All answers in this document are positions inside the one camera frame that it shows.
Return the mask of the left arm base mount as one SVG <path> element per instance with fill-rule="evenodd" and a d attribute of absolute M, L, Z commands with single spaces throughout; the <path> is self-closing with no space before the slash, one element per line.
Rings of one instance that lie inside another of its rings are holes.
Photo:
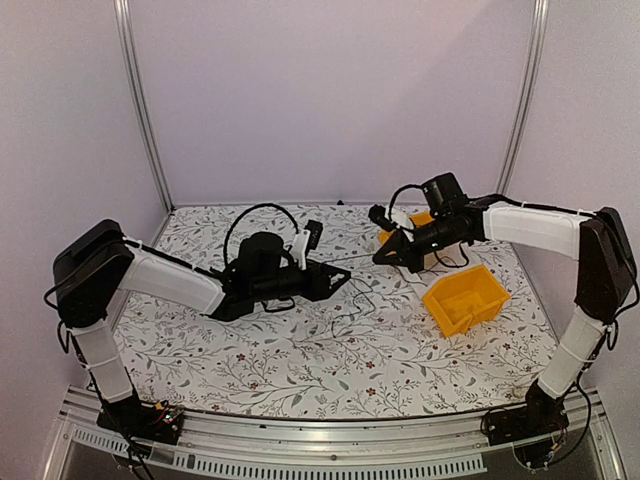
<path fill-rule="evenodd" d="M 172 405 L 168 400 L 145 404 L 136 390 L 123 400 L 109 402 L 91 374 L 94 390 L 101 403 L 97 425 L 120 434 L 125 439 L 139 438 L 177 445 L 184 424 L 185 407 Z"/>

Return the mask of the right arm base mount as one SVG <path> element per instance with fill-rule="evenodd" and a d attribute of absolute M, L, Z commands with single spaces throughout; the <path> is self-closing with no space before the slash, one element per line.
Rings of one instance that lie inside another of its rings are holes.
<path fill-rule="evenodd" d="M 490 446 L 523 441 L 514 449 L 516 460 L 528 469 L 539 469 L 550 465 L 566 440 L 568 426 L 564 397 L 552 398 L 534 382 L 523 406 L 488 410 L 480 431 Z"/>

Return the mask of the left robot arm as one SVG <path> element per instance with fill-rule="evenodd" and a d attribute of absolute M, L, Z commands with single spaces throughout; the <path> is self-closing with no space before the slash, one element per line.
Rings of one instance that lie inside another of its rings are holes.
<path fill-rule="evenodd" d="M 308 258 L 322 233 L 311 221 L 290 246 L 271 232 L 244 239 L 237 257 L 221 270 L 206 271 L 124 235 L 120 225 L 99 222 L 60 253 L 53 263 L 53 286 L 43 295 L 56 310 L 111 419 L 128 434 L 148 426 L 148 412 L 136 396 L 112 333 L 105 323 L 119 290 L 154 296 L 223 322 L 253 312 L 256 304 L 301 297 L 331 298 L 351 274 Z"/>

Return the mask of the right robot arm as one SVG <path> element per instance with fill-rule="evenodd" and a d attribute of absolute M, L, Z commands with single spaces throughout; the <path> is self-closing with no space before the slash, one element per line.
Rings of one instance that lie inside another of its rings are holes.
<path fill-rule="evenodd" d="M 639 293 L 638 269 L 621 216 L 612 207 L 572 210 L 498 193 L 472 198 L 451 172 L 416 188 L 424 194 L 432 217 L 423 226 L 397 211 L 393 203 L 370 208 L 370 220 L 390 235 L 374 254 L 374 263 L 417 273 L 423 271 L 428 254 L 454 244 L 496 241 L 554 252 L 578 264 L 571 320 L 528 392 L 540 397 L 517 415 L 521 432 L 537 436 L 555 420 L 550 400 L 560 399 L 578 384 L 601 347 L 614 348 L 620 315 L 638 304 L 628 298 Z"/>

